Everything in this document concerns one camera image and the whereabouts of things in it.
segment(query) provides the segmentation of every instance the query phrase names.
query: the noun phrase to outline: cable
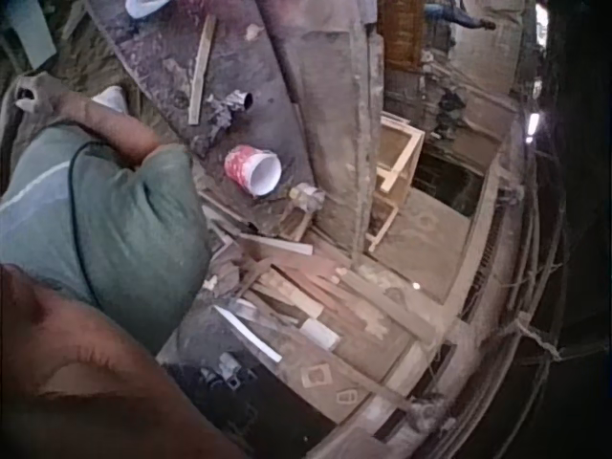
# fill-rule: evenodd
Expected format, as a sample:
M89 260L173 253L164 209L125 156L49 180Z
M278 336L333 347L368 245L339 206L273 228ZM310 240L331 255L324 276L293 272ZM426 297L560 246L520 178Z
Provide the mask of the cable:
M85 280L85 285L87 286L87 289L89 290L89 293L91 294L92 299L94 300L95 306L98 307L98 309L100 309L103 312L102 305L99 302L98 297L96 296L94 285L92 284L91 278L89 277L87 270L85 269L85 262L83 261L83 250L82 250L82 247L80 246L80 240L78 238L77 204L75 200L75 183L73 180L75 163L77 162L78 155L80 155L83 151L85 151L85 148L92 146L92 145L106 146L107 143L90 141L82 145L76 151L75 155L70 160L70 164L68 166L68 194L70 197L70 221L72 224L73 236L75 238L76 261L80 267L81 272L83 273L83 279Z

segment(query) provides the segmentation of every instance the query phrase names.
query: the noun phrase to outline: person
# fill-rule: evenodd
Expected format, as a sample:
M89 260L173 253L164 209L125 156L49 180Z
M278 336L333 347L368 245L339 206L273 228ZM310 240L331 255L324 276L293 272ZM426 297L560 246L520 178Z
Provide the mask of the person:
M245 457L116 323L0 265L2 457Z
M426 3L425 17L428 20L448 21L467 29L485 29L488 31L494 31L497 27L494 22L487 19L471 17L466 11L466 6L464 5L463 0L460 1L459 8L457 8L455 0L451 0L450 5Z
M207 223L190 158L127 114L120 87L93 99L43 73L16 105L59 117L25 149L0 202L0 262L105 313L156 354L201 288Z

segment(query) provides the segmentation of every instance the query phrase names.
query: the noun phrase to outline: red and white cup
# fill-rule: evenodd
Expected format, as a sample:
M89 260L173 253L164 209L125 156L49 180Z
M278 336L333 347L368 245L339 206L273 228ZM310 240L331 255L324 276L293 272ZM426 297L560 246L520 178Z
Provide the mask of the red and white cup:
M272 192L280 182L282 173L280 160L275 153L249 145L238 145L228 153L225 170L228 177L253 196Z

